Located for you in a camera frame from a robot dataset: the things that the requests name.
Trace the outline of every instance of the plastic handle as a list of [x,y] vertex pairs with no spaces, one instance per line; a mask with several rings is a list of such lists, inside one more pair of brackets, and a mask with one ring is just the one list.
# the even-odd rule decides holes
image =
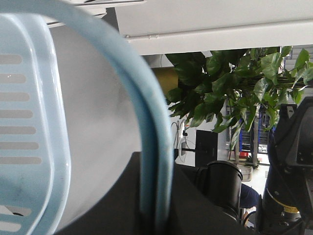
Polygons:
[[37,13],[64,22],[89,40],[116,69],[140,127],[140,212],[146,227],[162,233],[169,215],[174,160],[164,96],[150,68],[112,27],[61,1],[0,0],[0,12]]

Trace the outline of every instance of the potted plant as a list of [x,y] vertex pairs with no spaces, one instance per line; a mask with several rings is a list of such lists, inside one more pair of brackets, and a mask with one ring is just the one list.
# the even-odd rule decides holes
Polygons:
[[[179,77],[178,87],[166,94],[171,117],[187,115],[190,127],[216,117],[214,132],[232,129],[233,149],[240,130],[251,129],[256,113],[261,109],[269,116],[268,129],[279,119],[279,108],[289,96],[299,103],[308,82],[313,79],[313,63],[302,49],[292,70],[283,68],[283,59],[291,47],[263,47],[167,54]],[[227,103],[228,115],[221,109]]]

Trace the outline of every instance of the computer monitor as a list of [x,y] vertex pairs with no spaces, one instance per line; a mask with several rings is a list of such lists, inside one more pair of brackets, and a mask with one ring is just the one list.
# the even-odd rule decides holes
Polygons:
[[195,166],[207,165],[217,160],[218,133],[197,130]]

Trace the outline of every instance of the light blue plastic basket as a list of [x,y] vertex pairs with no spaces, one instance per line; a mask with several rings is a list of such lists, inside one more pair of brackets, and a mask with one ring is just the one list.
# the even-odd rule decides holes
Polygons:
[[[32,118],[23,118],[26,122],[19,122],[20,125],[25,125],[28,123],[27,121],[34,120],[34,123],[40,128],[36,134],[27,135],[27,141],[37,143],[39,148],[25,150],[25,153],[28,154],[26,156],[33,156],[35,152],[39,152],[42,148],[42,151],[44,151],[42,155],[46,154],[48,156],[46,159],[42,159],[41,164],[26,166],[28,168],[23,166],[24,175],[27,176],[28,180],[14,172],[15,166],[11,164],[5,166],[6,171],[3,175],[7,180],[5,181],[6,185],[1,180],[3,184],[1,190],[6,190],[6,187],[12,188],[5,194],[8,195],[8,201],[17,202],[17,198],[21,201],[27,201],[26,198],[34,196],[36,203],[17,204],[17,206],[32,209],[32,213],[28,216],[28,222],[26,222],[27,217],[25,216],[12,217],[5,215],[3,218],[6,221],[15,218],[12,222],[21,224],[22,227],[18,234],[27,234],[26,231],[29,231],[28,234],[30,234],[33,230],[33,234],[50,234],[54,231],[60,219],[68,187],[69,178],[66,178],[66,176],[68,176],[69,168],[65,167],[69,162],[67,158],[68,142],[59,82],[57,76],[46,76],[47,73],[54,74],[56,71],[56,66],[50,64],[52,62],[55,65],[51,37],[48,29],[44,27],[42,20],[38,17],[30,14],[20,14],[37,13],[56,18],[72,27],[88,39],[110,61],[120,75],[120,79],[134,104],[140,127],[142,141],[140,212],[143,215],[142,221],[147,223],[147,228],[153,228],[155,234],[162,234],[168,219],[170,206],[174,162],[172,137],[164,96],[147,64],[109,25],[63,2],[55,0],[0,0],[1,12],[3,13],[0,19],[1,22],[2,19],[7,22],[10,18],[16,19],[16,21],[11,20],[15,23],[10,23],[10,25],[1,24],[1,37],[2,29],[5,28],[6,30],[18,31],[17,34],[23,38],[23,43],[20,45],[20,39],[17,38],[7,42],[11,45],[14,54],[18,53],[17,49],[22,50],[22,53],[19,52],[18,54],[22,56],[23,62],[20,65],[0,65],[1,73],[16,74],[17,71],[14,69],[21,66],[26,76],[35,74],[33,86],[28,87],[26,85],[25,90],[24,88],[17,90],[23,93],[26,92],[26,89],[31,90],[29,91],[30,97],[34,98],[32,109],[30,108],[30,101],[14,102],[19,105],[19,107],[14,108],[15,110],[27,108],[27,110],[32,110],[34,114],[38,111]],[[4,50],[7,49],[6,45],[0,47]],[[48,48],[47,52],[43,52],[44,47]],[[4,51],[1,53],[10,54],[12,52]],[[42,60],[44,55],[49,59]],[[28,56],[29,59],[27,59],[28,64],[24,66],[25,56]],[[8,120],[7,124],[12,125],[11,120]],[[17,139],[14,141],[24,142],[21,139],[24,136],[26,135],[16,136]],[[54,155],[49,155],[52,151],[63,151],[63,153],[56,152]],[[61,175],[65,177],[65,181],[60,181]],[[19,196],[17,188],[21,189],[23,196]]]
[[0,234],[53,233],[70,153],[57,61],[37,15],[0,14]]

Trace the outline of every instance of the black machine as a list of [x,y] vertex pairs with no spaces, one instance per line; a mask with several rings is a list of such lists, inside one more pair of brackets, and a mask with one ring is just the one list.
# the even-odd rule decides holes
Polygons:
[[[263,199],[260,197],[257,206],[254,233],[313,235],[313,97],[305,98],[297,109],[295,105],[282,105],[280,121],[270,134],[268,148],[270,168]],[[238,199],[240,184],[233,182],[236,186],[230,192],[225,191],[229,190],[229,184],[219,182],[220,188],[214,188],[214,180],[208,176],[211,175],[208,173],[210,165],[181,168],[213,204],[238,218],[234,212],[238,212],[235,200]],[[223,177],[236,172],[220,170]],[[228,193],[229,196],[222,203],[221,200],[216,201],[216,193],[213,197],[208,193],[212,192],[212,187],[216,193]]]
[[182,148],[182,151],[195,152],[195,166],[204,166],[217,160],[218,134],[211,131],[197,130],[196,148]]

